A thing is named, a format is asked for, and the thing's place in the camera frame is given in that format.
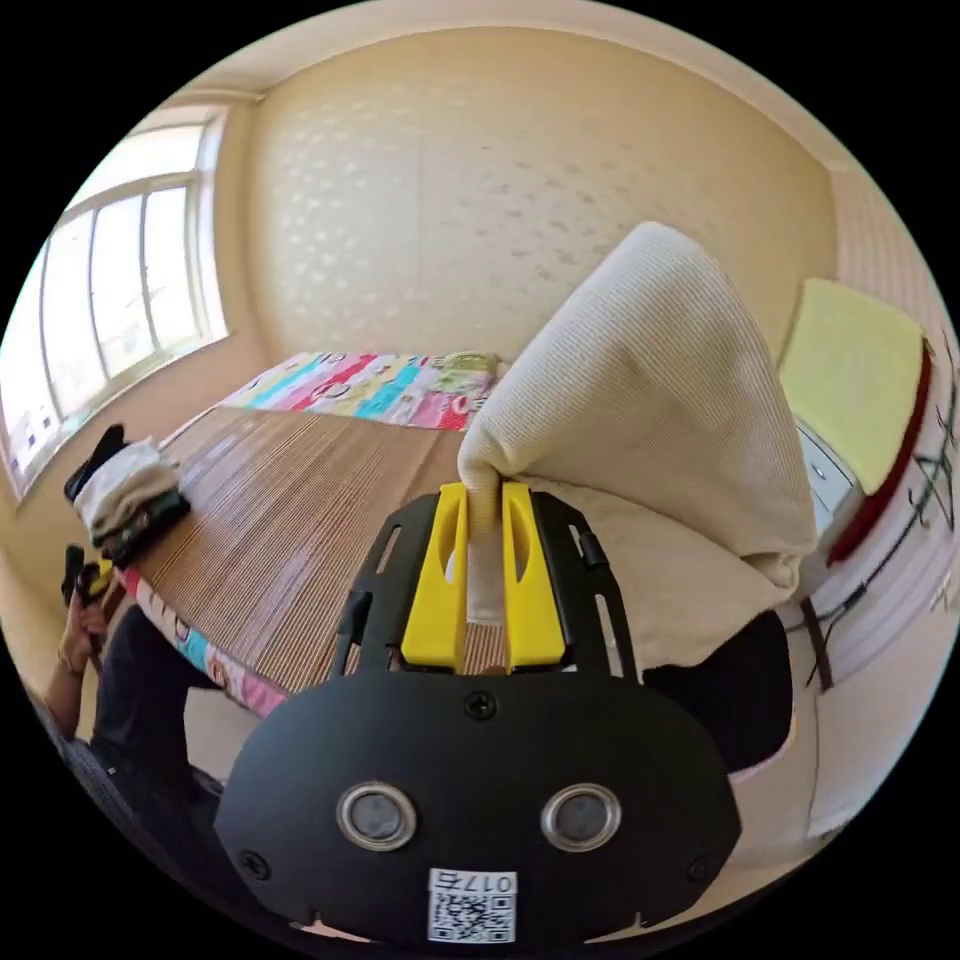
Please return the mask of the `person's left hand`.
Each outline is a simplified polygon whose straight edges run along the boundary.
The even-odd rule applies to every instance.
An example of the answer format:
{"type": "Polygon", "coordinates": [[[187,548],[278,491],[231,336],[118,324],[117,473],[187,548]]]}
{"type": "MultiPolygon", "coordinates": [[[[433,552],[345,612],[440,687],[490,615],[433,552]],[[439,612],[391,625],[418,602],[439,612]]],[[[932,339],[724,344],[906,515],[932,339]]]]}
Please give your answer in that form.
{"type": "Polygon", "coordinates": [[[59,646],[59,659],[73,675],[82,676],[92,658],[99,655],[107,634],[102,606],[74,591],[67,607],[66,625],[59,646]]]}

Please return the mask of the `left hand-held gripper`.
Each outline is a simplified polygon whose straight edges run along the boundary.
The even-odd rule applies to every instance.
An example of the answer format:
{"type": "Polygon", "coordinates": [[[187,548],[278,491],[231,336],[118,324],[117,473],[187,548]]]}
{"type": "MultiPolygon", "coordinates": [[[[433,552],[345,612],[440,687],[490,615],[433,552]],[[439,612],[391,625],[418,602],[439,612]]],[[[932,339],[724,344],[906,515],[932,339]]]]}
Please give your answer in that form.
{"type": "Polygon", "coordinates": [[[62,599],[69,607],[78,597],[84,606],[99,601],[109,590],[113,581],[113,564],[110,560],[88,560],[85,550],[79,545],[68,545],[64,552],[62,599]]]}

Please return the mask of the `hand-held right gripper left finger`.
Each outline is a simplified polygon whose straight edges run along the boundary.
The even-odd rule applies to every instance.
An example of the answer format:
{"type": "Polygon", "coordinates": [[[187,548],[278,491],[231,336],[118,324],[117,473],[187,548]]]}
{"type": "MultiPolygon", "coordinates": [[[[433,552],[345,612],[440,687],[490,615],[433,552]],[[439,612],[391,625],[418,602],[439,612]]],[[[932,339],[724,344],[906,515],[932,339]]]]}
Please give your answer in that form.
{"type": "Polygon", "coordinates": [[[426,670],[464,667],[468,551],[466,489],[460,482],[444,484],[400,645],[407,666],[426,670]]]}

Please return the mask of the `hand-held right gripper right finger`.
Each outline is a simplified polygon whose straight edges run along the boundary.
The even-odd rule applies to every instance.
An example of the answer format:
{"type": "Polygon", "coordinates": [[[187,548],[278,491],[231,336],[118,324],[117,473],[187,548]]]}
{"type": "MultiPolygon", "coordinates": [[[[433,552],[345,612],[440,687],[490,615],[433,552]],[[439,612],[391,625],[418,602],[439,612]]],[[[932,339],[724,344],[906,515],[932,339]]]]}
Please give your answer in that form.
{"type": "Polygon", "coordinates": [[[507,668],[557,667],[564,657],[564,636],[526,484],[503,484],[501,526],[507,668]]]}

